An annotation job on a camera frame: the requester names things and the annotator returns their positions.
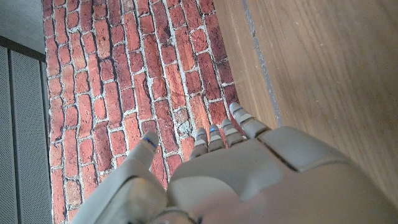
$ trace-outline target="wood grain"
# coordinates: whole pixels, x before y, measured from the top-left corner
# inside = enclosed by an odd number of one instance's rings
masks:
[[[352,158],[398,207],[398,2],[247,2],[283,124]],[[247,21],[222,25],[231,20],[221,7],[229,4],[242,5],[215,0],[223,36],[242,35]],[[224,41],[231,64],[246,56]],[[239,100],[251,100],[242,91]]]
[[[218,23],[222,30],[228,60],[232,62],[229,64],[233,71],[238,97],[242,99],[240,104],[250,108],[250,112],[270,128],[276,128],[277,120],[267,88],[255,88],[257,83],[265,84],[265,80],[253,41],[247,41],[252,40],[252,35],[247,24],[242,23],[246,21],[242,4],[233,4],[233,2],[223,4],[222,1],[214,1],[214,4],[222,8],[220,11],[223,17],[228,18],[218,19]]]

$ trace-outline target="blue marking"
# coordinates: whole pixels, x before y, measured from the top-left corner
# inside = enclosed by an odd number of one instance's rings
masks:
[[[145,140],[146,140],[147,142],[149,142],[151,145],[153,145],[154,147],[156,147],[155,144],[154,144],[151,140],[149,140],[149,138],[145,138]]]
[[[241,109],[243,109],[243,108],[240,107],[240,108],[236,109],[234,112],[232,112],[232,115],[234,115],[238,110],[241,110]]]

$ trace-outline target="gray line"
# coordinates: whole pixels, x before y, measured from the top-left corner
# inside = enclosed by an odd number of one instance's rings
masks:
[[[248,7],[247,0],[242,0],[242,4],[243,4],[243,8],[244,8],[244,13],[246,14],[246,18],[248,19],[251,35],[253,36],[254,48],[257,52],[257,56],[259,57],[259,61],[261,64],[261,72],[262,72],[262,75],[264,76],[264,78],[266,79],[266,84],[268,87],[268,92],[269,92],[269,96],[271,98],[272,106],[274,107],[276,120],[277,120],[278,126],[282,126],[283,125],[282,117],[280,115],[278,103],[276,102],[276,96],[275,96],[274,89],[272,87],[271,79],[269,78],[268,69],[266,67],[266,61],[264,60],[264,56],[262,55],[262,52],[260,50],[259,40],[256,37],[256,30],[254,28],[254,23],[253,23],[253,19],[251,17],[251,13],[250,13],[250,10]]]

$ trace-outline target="brick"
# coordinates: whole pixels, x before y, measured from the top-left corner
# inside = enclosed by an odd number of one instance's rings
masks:
[[[162,45],[162,58],[163,62],[166,65],[176,61],[177,56],[175,55],[175,49],[173,45],[171,44]]]
[[[169,175],[172,176],[176,168],[182,163],[180,155],[172,155],[167,159],[167,164],[169,165]]]
[[[55,9],[55,33],[58,44],[68,42],[67,31],[65,27],[65,8],[57,8]]]
[[[85,47],[86,54],[89,54],[89,53],[92,53],[95,51],[93,33],[89,32],[89,33],[83,35],[83,45]]]
[[[199,0],[200,11],[203,14],[214,11],[213,0]]]
[[[54,0],[54,6],[60,6],[62,4],[65,4],[65,0]]]
[[[205,128],[208,129],[210,126],[209,119],[207,117],[205,104],[203,98],[200,95],[194,96],[190,100],[193,121],[195,122],[196,129]]]
[[[70,106],[65,110],[65,125],[76,126],[78,122],[77,109],[75,106]]]
[[[188,121],[188,112],[187,109],[180,109],[174,113],[175,123],[180,125],[186,121]]]
[[[174,124],[169,111],[169,103],[166,100],[155,102],[155,110],[164,149],[167,152],[176,151],[178,146],[174,133]]]
[[[52,19],[46,19],[43,22],[43,26],[44,26],[44,34],[46,37],[54,35],[54,27],[52,24]]]
[[[188,94],[198,93],[201,91],[201,82],[197,71],[185,73],[185,80]]]
[[[217,65],[218,73],[220,74],[221,82],[231,83],[233,82],[233,77],[231,73],[231,67],[229,67],[229,62],[221,62]]]
[[[79,13],[78,12],[72,12],[68,14],[68,28],[71,29],[73,27],[76,27],[79,23]]]
[[[99,98],[94,102],[94,113],[97,119],[105,119],[106,111],[105,111],[105,103],[103,98]]]
[[[65,196],[63,194],[63,174],[61,169],[51,171],[51,184],[53,222],[61,223],[65,221],[67,212],[65,208]]]
[[[137,0],[137,8],[139,16],[149,13],[148,0]]]
[[[109,127],[116,128],[120,126],[122,119],[118,87],[115,82],[104,85],[105,89],[105,105],[109,116]]]
[[[185,16],[181,6],[170,9],[170,17],[174,28],[185,24]]]
[[[186,109],[178,110],[174,113],[175,124],[177,125],[178,134],[183,136],[184,134],[190,134],[192,131],[191,124],[188,120],[188,112]]]
[[[90,135],[93,126],[91,115],[90,97],[86,94],[79,96],[79,115],[80,115],[80,130],[79,138],[84,138]]]
[[[132,113],[124,117],[124,125],[126,127],[127,142],[130,151],[136,146],[141,134],[138,128],[137,113]]]
[[[78,206],[81,204],[80,183],[77,180],[68,180],[65,191],[67,193],[67,205]]]
[[[101,77],[98,71],[98,58],[97,55],[91,54],[87,59],[91,89],[93,90],[93,95],[98,96],[102,94]]]
[[[60,166],[62,164],[62,145],[61,143],[51,144],[49,152],[50,166]]]
[[[75,87],[75,81],[73,80],[73,67],[72,65],[66,65],[62,68],[62,83],[63,93],[62,97],[66,105],[75,102],[75,95],[73,89]]]
[[[52,0],[43,0],[43,17],[47,18],[52,15]]]
[[[206,41],[206,34],[203,29],[198,29],[191,34],[193,47],[195,48],[196,52],[201,52],[208,48],[208,44]]]
[[[83,93],[90,90],[88,87],[88,74],[86,71],[76,74],[76,93]]]
[[[136,107],[136,102],[134,100],[134,90],[132,88],[127,88],[121,92],[123,112],[127,110],[134,109]]]
[[[145,73],[134,75],[134,86],[136,87],[138,118],[149,119],[152,117],[150,109],[150,97]]]
[[[81,163],[93,161],[93,140],[83,140],[79,145]]]
[[[226,58],[227,55],[216,14],[206,16],[205,23],[211,43],[211,50],[213,51],[216,62],[219,62]]]
[[[68,12],[71,12],[79,6],[79,0],[67,0],[67,9]]]
[[[123,161],[125,160],[126,156],[119,156],[116,158],[116,167],[121,166],[121,164],[123,163]]]
[[[173,6],[176,6],[180,0],[167,0],[167,7],[171,8]]]
[[[66,65],[70,62],[69,48],[67,45],[58,48],[58,57],[61,65]]]
[[[194,142],[195,142],[195,140],[191,136],[187,137],[185,139],[181,139],[181,148],[182,148],[182,154],[183,154],[184,161],[189,160],[189,156],[191,155]]]
[[[142,54],[140,52],[130,52],[130,68],[132,72],[138,72],[144,66]]]
[[[144,36],[144,51],[148,64],[148,73],[151,78],[161,77],[163,74],[162,64],[159,60],[159,51],[154,34]]]
[[[109,23],[112,25],[119,24],[121,22],[120,1],[108,0],[108,11]]]
[[[139,36],[137,23],[133,13],[123,15],[124,28],[127,40],[127,49],[129,51],[137,50],[139,46]]]
[[[97,178],[93,164],[81,168],[81,180],[84,186],[83,196],[87,200],[97,187]]]
[[[62,86],[60,83],[59,78],[53,78],[49,80],[49,92],[50,92],[50,97],[55,97],[59,96],[62,91]]]
[[[166,43],[170,39],[170,27],[166,15],[166,10],[162,1],[152,5],[152,10],[154,12],[154,20],[156,23],[156,33],[159,38],[160,43]]]
[[[154,99],[158,99],[159,97],[165,97],[167,96],[167,90],[166,90],[166,82],[164,81],[163,77],[156,77],[153,80],[152,84],[152,95],[154,96]]]
[[[158,153],[155,154],[154,160],[150,165],[150,170],[155,175],[156,179],[163,185],[163,188],[167,187],[167,175],[164,167],[164,162],[162,158],[162,150],[158,147]]]
[[[109,57],[110,54],[110,44],[109,44],[109,32],[108,23],[104,19],[94,22],[95,28],[95,41],[97,45],[98,57],[104,59]]]
[[[144,121],[144,122],[142,122],[141,126],[142,126],[143,133],[146,133],[148,131],[153,131],[155,133],[157,132],[155,121]]]
[[[91,12],[91,1],[82,2],[80,5],[80,27],[83,32],[91,30],[93,18]]]
[[[209,103],[209,112],[212,124],[221,124],[224,119],[228,118],[226,116],[224,103],[222,101]]]
[[[192,46],[191,42],[189,41],[188,33],[189,31],[187,27],[182,27],[175,31],[178,52],[180,53],[180,59],[184,71],[192,69],[195,65]]]
[[[124,140],[124,133],[122,131],[116,131],[110,134],[113,154],[123,154],[126,152],[126,142]]]
[[[65,175],[67,177],[76,176],[78,174],[76,129],[65,131],[63,153],[65,156]]]
[[[54,37],[47,39],[45,41],[45,46],[47,47],[47,75],[51,77],[60,73],[60,64],[57,60],[57,45],[55,43]]]
[[[98,123],[94,129],[94,145],[96,163],[99,171],[106,171],[112,168],[112,153],[108,137],[107,121]]]
[[[112,62],[109,59],[101,61],[101,80],[106,81],[114,78]]]
[[[198,64],[201,79],[203,80],[203,85],[205,86],[206,97],[209,100],[219,98],[221,96],[220,89],[218,88],[216,74],[214,73],[213,64],[211,62],[209,53],[198,55]]]
[[[93,6],[93,17],[94,19],[104,19],[106,16],[106,4],[94,5]]]
[[[72,48],[71,56],[73,59],[73,62],[75,63],[75,69],[80,70],[82,68],[86,67],[86,60],[85,56],[83,55],[83,47],[81,46],[81,41],[80,41],[80,33],[72,33],[69,34],[71,41],[70,45]]]
[[[224,86],[224,96],[226,104],[229,106],[232,102],[239,103],[238,93],[236,92],[235,85]]]
[[[60,98],[50,100],[51,109],[51,141],[58,140],[62,135],[63,111]]]
[[[187,17],[188,28],[193,30],[201,26],[202,21],[196,0],[182,0],[182,6],[184,7],[185,16]]]
[[[99,182],[102,183],[104,180],[106,180],[109,177],[109,174],[103,174],[99,176]]]
[[[68,221],[71,222],[73,221],[73,218],[76,216],[77,212],[79,209],[72,209],[68,211]]]
[[[154,22],[152,21],[152,16],[142,16],[140,17],[141,31],[143,34],[150,34],[155,32]]]
[[[117,44],[124,40],[124,30],[122,25],[117,25],[111,28],[112,43]]]
[[[134,10],[134,3],[132,0],[122,0],[122,6],[124,14]]]
[[[177,109],[181,106],[185,106],[185,94],[182,87],[181,74],[178,69],[178,65],[168,65],[165,67],[165,71],[170,88],[172,108]]]
[[[123,44],[113,47],[113,58],[120,89],[131,86],[132,82],[127,62],[126,49]]]

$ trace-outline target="gray metal panel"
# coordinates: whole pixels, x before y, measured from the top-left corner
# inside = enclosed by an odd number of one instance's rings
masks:
[[[41,0],[0,0],[0,35],[45,54]]]
[[[22,223],[51,223],[51,191],[39,61],[12,52]]]
[[[0,220],[17,223],[8,55],[4,47],[0,47],[0,127]]]

